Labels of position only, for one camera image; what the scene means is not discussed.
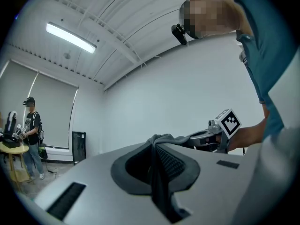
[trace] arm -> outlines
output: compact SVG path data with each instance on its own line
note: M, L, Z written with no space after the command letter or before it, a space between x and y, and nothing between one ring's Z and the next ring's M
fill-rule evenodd
M266 104L262 104L262 108L265 118L255 126L240 128L230 140L229 151L236 148L246 148L252 144L262 142L267 118L270 113Z
M38 132L38 127L34 127L34 129L30 130L29 132L27 132L27 133L25 133L25 134L26 134L26 136L28 137L28 136L30 136L30 135L32 135L32 134L37 133L37 132Z

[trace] black t-shirt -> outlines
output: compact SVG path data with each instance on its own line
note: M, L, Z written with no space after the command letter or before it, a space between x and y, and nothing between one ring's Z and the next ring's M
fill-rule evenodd
M40 118L40 116L37 112L28 113L27 117L26 117L26 121L25 121L26 132L31 131L35 127L38 127L40 121L41 121L41 118ZM32 134L32 135L29 135L28 138L25 138L23 141L27 145L37 144L38 143L38 134L35 133L35 134Z

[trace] wooden table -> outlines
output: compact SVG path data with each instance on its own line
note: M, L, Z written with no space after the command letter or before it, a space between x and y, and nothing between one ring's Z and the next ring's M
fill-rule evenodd
M18 190L21 191L19 182L23 182L23 181L27 181L27 180L33 181L28 173L28 170L27 170L26 164L24 162L24 158L23 158L23 153L27 152L29 150L29 147L27 145L23 145L20 143L19 147L8 148L2 142L0 142L0 150L2 152L5 152L8 154L9 165L10 165L10 173L9 173L10 178L12 179L12 181L14 181L16 183ZM20 154L21 163L23 162L25 171L14 168L13 154Z

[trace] baseball cap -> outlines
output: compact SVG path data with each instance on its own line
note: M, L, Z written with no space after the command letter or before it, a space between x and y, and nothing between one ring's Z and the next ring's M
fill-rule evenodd
M28 103L36 103L33 97L29 97L26 101L23 102L23 105L27 105Z

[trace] black cabinet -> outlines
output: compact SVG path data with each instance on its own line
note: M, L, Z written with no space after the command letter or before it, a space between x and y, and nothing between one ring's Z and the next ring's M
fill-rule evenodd
M85 137L85 133L72 132L72 154L74 165L86 159Z

